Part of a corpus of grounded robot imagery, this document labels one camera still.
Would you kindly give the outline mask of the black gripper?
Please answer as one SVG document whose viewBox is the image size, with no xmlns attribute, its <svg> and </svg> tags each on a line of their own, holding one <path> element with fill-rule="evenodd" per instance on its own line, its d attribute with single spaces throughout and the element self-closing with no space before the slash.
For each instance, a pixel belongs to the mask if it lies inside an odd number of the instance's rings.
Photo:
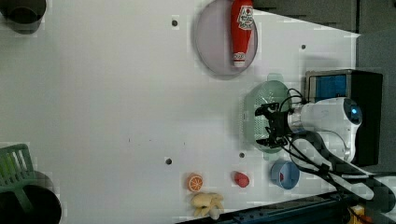
<svg viewBox="0 0 396 224">
<path fill-rule="evenodd" d="M 263 104 L 254 112 L 256 117 L 265 116 L 269 126 L 265 128 L 269 136 L 265 139 L 258 139 L 258 148 L 276 148 L 287 144 L 286 137 L 291 133 L 288 124 L 288 111 L 278 111 L 278 104 Z"/>
</svg>

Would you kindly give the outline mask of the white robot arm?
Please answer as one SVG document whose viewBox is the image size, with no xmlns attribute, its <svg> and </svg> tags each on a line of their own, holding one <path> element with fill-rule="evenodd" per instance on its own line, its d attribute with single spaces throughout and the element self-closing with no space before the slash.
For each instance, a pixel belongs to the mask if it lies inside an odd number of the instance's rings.
<svg viewBox="0 0 396 224">
<path fill-rule="evenodd" d="M 299 170 L 340 192 L 380 203 L 386 212 L 395 205 L 395 174 L 369 173 L 352 163 L 362 123 L 361 109 L 353 100 L 337 97 L 288 109 L 281 103 L 263 104 L 254 115 L 267 119 L 267 136 L 257 144 L 285 149 Z"/>
</svg>

